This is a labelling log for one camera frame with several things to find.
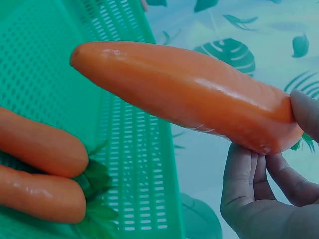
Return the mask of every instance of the carrot tip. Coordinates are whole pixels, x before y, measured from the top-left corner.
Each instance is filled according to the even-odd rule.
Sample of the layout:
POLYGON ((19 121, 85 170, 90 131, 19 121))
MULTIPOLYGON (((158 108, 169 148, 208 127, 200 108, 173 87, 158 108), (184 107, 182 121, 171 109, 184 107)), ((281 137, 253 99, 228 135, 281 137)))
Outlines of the carrot tip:
POLYGON ((75 59, 76 59, 76 57, 77 57, 78 54, 79 54, 79 48, 76 47, 76 48, 74 49, 74 51, 72 52, 71 59, 70 59, 70 65, 71 65, 72 67, 74 67, 74 65, 75 65, 75 59))

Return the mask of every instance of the peeled carrot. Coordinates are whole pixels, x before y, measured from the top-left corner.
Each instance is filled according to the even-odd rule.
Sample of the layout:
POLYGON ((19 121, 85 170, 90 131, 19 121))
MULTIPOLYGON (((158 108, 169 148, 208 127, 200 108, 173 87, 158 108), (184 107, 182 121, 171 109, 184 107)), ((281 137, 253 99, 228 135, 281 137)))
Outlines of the peeled carrot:
POLYGON ((289 149, 303 134, 285 92, 198 52, 91 42, 74 50, 70 64, 96 85, 152 115, 225 136, 261 154, 289 149))
POLYGON ((72 179, 29 174, 0 165, 0 205, 60 223, 84 219, 86 200, 72 179))
POLYGON ((76 177, 88 165, 82 142, 69 133, 0 107, 0 150, 49 174, 76 177))

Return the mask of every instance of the leaf print pattern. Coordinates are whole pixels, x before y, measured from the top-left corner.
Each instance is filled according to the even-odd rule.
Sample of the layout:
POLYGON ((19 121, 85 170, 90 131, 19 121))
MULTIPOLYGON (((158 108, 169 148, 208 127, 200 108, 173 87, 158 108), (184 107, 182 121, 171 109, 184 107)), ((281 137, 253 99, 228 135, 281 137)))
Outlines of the leaf print pattern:
POLYGON ((197 46, 194 51, 221 60, 250 76, 253 76, 256 69, 254 55, 248 47, 232 38, 205 43, 197 46))
POLYGON ((197 0, 194 13, 205 11, 211 7, 214 7, 218 4, 218 1, 219 0, 197 0))
POLYGON ((246 24, 253 23, 258 19, 258 17, 250 18, 250 19, 239 19, 232 15, 224 15, 224 18, 226 18, 234 27, 245 30, 245 31, 255 31, 253 29, 249 29, 246 24))
MULTIPOLYGON (((294 89, 298 89, 302 92, 304 92, 307 96, 312 97, 314 99, 319 100, 319 81, 313 80, 313 77, 317 75, 318 72, 310 72, 305 71, 301 74, 294 77, 284 88, 285 92, 290 93, 294 89)), ((314 153, 315 147, 314 147, 314 141, 311 137, 309 137, 307 134, 303 134, 302 141, 304 141, 309 150, 314 153)), ((292 148, 291 150, 298 150, 301 144, 301 140, 299 140, 292 148)))
POLYGON ((304 34, 303 36, 296 36, 293 39, 293 50, 294 58, 300 58, 305 56, 308 53, 309 49, 309 41, 307 39, 307 36, 304 34))

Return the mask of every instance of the basket holes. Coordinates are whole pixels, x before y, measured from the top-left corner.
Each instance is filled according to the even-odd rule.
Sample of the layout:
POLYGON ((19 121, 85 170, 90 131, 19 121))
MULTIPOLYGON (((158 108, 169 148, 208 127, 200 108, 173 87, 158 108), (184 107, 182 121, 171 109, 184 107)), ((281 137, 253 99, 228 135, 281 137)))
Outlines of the basket holes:
POLYGON ((151 221, 150 220, 141 220, 140 221, 142 224, 148 224, 148 223, 151 223, 151 221))
POLYGON ((158 229, 166 229, 166 228, 168 228, 168 225, 159 225, 158 226, 158 229))
POLYGON ((15 111, 15 108, 16 108, 16 103, 12 105, 12 111, 15 111))
POLYGON ((142 230, 151 230, 152 227, 151 226, 143 226, 141 227, 142 230))
POLYGON ((126 231, 134 231, 135 227, 124 227, 126 231))

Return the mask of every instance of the light blue surface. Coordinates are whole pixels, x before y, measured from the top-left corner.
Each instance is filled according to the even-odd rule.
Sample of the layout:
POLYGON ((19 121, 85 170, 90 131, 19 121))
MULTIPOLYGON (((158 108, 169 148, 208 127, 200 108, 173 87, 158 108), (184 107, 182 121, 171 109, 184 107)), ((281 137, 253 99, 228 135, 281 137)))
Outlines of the light blue surface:
MULTIPOLYGON (((317 0, 220 0, 216 7, 196 14, 193 12, 196 0, 186 2, 168 1, 167 8, 150 6, 146 15, 158 44, 166 41, 163 31, 171 37, 179 33, 170 43, 171 46, 191 50, 207 42, 232 38, 246 45, 253 54, 256 65, 253 75, 256 80, 284 89, 294 77, 305 73, 288 87, 287 92, 294 87, 303 89, 311 83, 313 88, 319 86, 319 74, 316 74, 319 69, 317 0), (251 19, 251 23, 243 26, 225 15, 241 20, 251 19), (302 40, 304 35, 307 42, 301 41, 294 46, 293 39, 300 37, 302 40)), ((176 144, 186 148, 176 150, 182 192, 211 206, 221 221, 225 239, 238 238, 219 211, 222 177, 230 142, 175 125, 172 130, 173 134, 186 132, 175 139, 176 144)), ((298 151, 288 150, 283 155, 299 173, 319 183, 318 152, 316 144, 315 153, 311 153, 303 141, 298 151)), ((278 200, 288 203, 272 180, 270 184, 278 200)))

